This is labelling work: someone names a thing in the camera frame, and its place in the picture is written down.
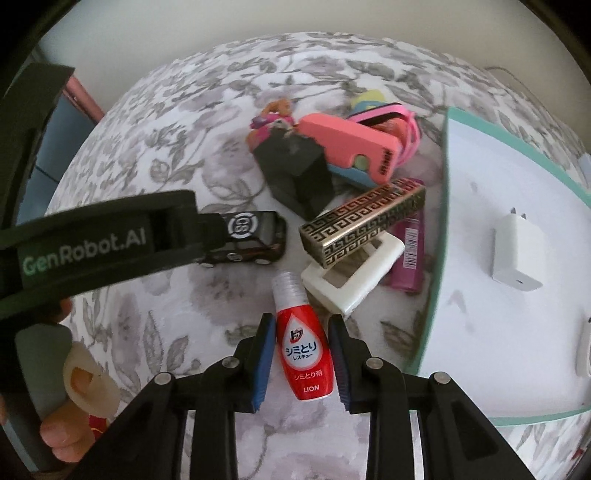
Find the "white hair claw clip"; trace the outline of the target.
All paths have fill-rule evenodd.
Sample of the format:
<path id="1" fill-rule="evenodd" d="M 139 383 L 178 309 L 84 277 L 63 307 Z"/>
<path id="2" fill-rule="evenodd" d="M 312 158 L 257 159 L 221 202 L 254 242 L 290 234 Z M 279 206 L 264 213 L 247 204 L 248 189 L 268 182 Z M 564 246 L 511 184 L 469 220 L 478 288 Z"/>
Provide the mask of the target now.
<path id="1" fill-rule="evenodd" d="M 301 273 L 304 288 L 332 314 L 349 317 L 405 252 L 398 237 L 382 232 L 329 268 L 311 262 Z"/>

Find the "red stain remover bottle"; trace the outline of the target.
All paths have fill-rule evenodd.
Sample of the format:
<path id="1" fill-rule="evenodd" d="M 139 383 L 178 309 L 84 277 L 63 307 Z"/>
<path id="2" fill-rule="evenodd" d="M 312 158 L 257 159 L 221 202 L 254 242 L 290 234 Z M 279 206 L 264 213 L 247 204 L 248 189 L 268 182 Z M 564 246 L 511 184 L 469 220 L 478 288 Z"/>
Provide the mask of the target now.
<path id="1" fill-rule="evenodd" d="M 277 273 L 271 286 L 276 305 L 276 344 L 291 391 L 301 401 L 331 395 L 334 391 L 331 350 L 300 275 L 288 271 Z"/>

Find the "magenta lead refill case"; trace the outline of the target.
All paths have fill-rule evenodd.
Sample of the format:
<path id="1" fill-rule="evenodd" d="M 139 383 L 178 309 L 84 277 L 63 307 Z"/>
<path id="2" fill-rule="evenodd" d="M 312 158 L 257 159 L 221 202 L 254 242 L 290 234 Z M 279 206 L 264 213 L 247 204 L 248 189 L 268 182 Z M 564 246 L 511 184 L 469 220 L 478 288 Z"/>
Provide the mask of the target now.
<path id="1" fill-rule="evenodd" d="M 424 210 L 392 225 L 388 232 L 405 245 L 403 255 L 390 271 L 389 286 L 408 294 L 419 294 L 423 288 L 425 225 Z"/>

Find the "gold greek-key lighter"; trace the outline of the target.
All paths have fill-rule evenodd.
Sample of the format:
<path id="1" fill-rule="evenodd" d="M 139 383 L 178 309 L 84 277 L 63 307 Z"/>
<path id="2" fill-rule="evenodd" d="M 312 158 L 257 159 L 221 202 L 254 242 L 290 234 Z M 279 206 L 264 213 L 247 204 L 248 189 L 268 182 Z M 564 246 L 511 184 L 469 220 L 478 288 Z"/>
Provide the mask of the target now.
<path id="1" fill-rule="evenodd" d="M 300 227 L 304 251 L 329 268 L 397 222 L 421 210 L 426 187 L 410 178 L 381 185 Z"/>

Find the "black toy car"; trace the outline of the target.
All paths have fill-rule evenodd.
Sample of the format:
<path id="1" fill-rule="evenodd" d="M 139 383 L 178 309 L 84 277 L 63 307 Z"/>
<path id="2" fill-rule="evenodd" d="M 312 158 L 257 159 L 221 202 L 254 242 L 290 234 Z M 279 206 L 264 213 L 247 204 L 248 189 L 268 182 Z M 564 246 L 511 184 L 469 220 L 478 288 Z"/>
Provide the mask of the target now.
<path id="1" fill-rule="evenodd" d="M 209 251 L 198 262 L 204 267 L 223 263 L 269 265 L 287 248 L 287 221 L 276 211 L 242 211 L 222 214 L 225 244 Z"/>

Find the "black power adapter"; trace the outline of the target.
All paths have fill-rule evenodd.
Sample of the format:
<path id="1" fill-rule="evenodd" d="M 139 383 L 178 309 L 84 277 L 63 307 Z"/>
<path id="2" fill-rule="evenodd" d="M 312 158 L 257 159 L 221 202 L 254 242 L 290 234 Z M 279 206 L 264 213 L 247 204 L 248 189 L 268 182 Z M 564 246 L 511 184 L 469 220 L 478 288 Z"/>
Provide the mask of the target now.
<path id="1" fill-rule="evenodd" d="M 313 138 L 273 128 L 253 157 L 273 198 L 304 220 L 318 217 L 334 199 L 325 149 Z"/>

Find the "coral blue toy knife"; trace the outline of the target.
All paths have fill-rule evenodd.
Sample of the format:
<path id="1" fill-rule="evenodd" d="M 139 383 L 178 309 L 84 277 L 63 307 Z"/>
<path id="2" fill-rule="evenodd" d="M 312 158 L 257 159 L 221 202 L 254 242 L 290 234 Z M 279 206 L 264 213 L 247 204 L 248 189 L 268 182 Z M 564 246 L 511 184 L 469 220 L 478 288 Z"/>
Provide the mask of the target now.
<path id="1" fill-rule="evenodd" d="M 297 132 L 324 148 L 332 174 L 362 189 L 389 183 L 403 152 L 393 135 L 324 113 L 305 115 Z"/>

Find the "white usb charger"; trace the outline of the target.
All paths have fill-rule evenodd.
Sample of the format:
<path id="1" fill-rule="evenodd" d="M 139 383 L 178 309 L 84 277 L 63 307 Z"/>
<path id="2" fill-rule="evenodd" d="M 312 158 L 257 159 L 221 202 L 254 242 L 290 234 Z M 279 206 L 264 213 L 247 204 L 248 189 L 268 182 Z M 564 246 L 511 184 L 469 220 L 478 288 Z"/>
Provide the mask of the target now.
<path id="1" fill-rule="evenodd" d="M 522 292 L 544 286 L 548 240 L 542 229 L 515 208 L 495 227 L 492 278 Z"/>

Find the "pink kids watch band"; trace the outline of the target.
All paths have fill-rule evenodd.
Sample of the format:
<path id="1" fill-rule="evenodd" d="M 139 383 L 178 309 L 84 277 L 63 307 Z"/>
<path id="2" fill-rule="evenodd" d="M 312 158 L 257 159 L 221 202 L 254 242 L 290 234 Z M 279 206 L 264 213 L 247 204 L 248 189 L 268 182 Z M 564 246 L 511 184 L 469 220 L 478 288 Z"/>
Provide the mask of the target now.
<path id="1" fill-rule="evenodd" d="M 402 144 L 398 159 L 400 166 L 410 160 L 419 149 L 422 132 L 415 113 L 400 103 L 362 100 L 346 118 L 396 137 Z"/>

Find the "pink puppy toy figure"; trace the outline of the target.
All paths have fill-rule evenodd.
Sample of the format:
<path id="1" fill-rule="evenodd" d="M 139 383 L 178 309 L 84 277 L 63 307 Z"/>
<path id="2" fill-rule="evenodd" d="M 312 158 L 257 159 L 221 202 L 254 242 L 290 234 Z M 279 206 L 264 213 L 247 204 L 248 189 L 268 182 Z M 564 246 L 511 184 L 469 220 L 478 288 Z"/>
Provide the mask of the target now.
<path id="1" fill-rule="evenodd" d="M 274 128 L 291 129 L 296 125 L 293 112 L 291 111 L 291 103 L 287 98 L 280 98 L 279 100 L 270 102 L 260 111 L 259 115 L 252 118 L 250 121 L 249 135 L 246 136 L 245 142 L 249 152 L 252 153 L 270 137 Z"/>

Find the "white smartwatch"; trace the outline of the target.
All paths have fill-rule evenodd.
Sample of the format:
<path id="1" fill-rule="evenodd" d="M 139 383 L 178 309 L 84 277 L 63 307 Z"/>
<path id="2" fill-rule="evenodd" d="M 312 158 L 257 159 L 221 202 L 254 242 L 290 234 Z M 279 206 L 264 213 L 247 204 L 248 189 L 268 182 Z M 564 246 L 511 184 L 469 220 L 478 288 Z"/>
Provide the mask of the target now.
<path id="1" fill-rule="evenodd" d="M 591 350 L 591 318 L 583 323 L 580 341 L 576 354 L 576 374 L 581 378 L 591 376 L 590 366 Z"/>

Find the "teal shallow box tray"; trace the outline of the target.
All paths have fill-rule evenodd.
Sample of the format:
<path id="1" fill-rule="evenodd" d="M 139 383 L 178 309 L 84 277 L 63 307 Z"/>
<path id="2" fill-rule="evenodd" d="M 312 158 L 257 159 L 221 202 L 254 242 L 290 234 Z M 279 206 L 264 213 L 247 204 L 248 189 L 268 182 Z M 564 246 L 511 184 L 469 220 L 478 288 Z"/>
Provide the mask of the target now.
<path id="1" fill-rule="evenodd" d="M 590 196 L 505 129 L 444 128 L 440 250 L 411 371 L 448 373 L 499 425 L 590 408 Z"/>

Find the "floral fleece blanket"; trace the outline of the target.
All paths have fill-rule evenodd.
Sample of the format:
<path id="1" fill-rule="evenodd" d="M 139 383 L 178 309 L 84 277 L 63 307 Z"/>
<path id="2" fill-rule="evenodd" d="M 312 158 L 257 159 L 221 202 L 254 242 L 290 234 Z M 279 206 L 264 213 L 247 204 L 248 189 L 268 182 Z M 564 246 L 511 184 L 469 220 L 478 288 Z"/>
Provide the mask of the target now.
<path id="1" fill-rule="evenodd" d="M 94 128 L 49 209 L 185 189 L 228 241 L 77 296 L 69 328 L 129 406 L 255 334 L 277 275 L 318 273 L 308 306 L 379 370 L 449 374 L 534 477 L 564 479 L 590 443 L 583 151 L 492 74 L 404 42 L 288 33 L 173 61 Z"/>

